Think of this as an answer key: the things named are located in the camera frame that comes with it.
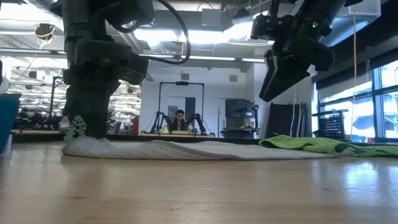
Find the window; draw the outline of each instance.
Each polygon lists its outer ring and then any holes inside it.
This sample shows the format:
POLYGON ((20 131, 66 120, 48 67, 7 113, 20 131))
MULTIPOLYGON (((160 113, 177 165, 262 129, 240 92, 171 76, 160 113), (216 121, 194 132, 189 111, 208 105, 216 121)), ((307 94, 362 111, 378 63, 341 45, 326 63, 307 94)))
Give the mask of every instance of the window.
POLYGON ((364 141, 398 141, 398 60, 370 71, 373 80, 354 89, 329 96, 319 103, 320 111, 344 112, 345 134, 352 132, 364 141))

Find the folded cloth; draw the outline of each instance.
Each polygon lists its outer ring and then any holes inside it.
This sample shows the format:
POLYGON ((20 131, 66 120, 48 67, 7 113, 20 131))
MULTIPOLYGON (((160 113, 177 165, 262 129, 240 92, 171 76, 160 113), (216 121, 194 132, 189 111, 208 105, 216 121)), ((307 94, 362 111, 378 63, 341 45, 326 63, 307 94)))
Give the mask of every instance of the folded cloth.
POLYGON ((260 141, 260 146, 281 149, 295 149, 307 152, 335 154, 353 149, 355 156, 359 157, 398 157, 397 146, 355 146, 328 138, 292 138, 289 136, 276 136, 260 141))
POLYGON ((266 160, 266 159, 321 159, 353 156, 350 150, 329 155, 314 152, 270 149, 261 146, 205 141, 200 143, 151 142, 109 142, 80 136, 67 142, 62 153, 69 156, 103 159, 172 159, 172 160, 266 160))

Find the blue bin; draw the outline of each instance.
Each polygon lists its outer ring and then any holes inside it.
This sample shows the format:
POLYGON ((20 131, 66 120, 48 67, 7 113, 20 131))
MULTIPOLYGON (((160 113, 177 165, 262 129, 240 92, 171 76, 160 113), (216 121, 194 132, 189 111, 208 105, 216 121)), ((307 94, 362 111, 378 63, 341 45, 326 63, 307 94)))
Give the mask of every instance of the blue bin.
POLYGON ((0 155, 8 141, 18 109, 19 99, 0 97, 0 155))

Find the green cloth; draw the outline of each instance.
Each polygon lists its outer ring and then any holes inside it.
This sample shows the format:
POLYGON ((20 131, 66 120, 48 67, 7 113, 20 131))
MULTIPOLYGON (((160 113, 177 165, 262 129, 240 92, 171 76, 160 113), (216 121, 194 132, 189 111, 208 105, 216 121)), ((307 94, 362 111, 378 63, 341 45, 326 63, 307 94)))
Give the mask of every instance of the green cloth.
POLYGON ((281 149, 304 150, 319 153, 340 153, 347 148, 354 149, 359 157, 398 157, 398 146, 355 146, 349 143, 328 138, 292 138, 289 136, 276 136, 260 141, 260 146, 278 147, 281 149))

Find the gray cloth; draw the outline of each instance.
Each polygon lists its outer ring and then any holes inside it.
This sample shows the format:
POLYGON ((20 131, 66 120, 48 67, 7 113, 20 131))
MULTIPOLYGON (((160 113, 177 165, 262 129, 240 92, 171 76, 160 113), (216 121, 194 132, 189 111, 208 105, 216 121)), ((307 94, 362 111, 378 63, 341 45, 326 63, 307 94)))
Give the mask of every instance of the gray cloth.
POLYGON ((352 156, 320 154, 305 151, 242 146, 238 144, 207 141, 200 143, 109 142, 107 139, 79 137, 64 145, 62 153, 69 156, 103 159, 171 159, 171 160, 267 160, 267 159, 320 159, 352 156))

